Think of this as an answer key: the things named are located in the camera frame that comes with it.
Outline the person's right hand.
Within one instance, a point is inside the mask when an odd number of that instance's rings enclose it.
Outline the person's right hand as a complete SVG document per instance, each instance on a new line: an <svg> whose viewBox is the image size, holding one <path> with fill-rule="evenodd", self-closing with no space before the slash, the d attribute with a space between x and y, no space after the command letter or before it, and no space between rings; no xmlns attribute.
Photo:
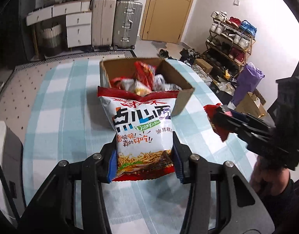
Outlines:
<svg viewBox="0 0 299 234"><path fill-rule="evenodd" d="M265 195L277 196L286 189L289 181L290 171L287 168L271 169L265 158L257 157L250 178L250 185L256 193L266 191Z"/></svg>

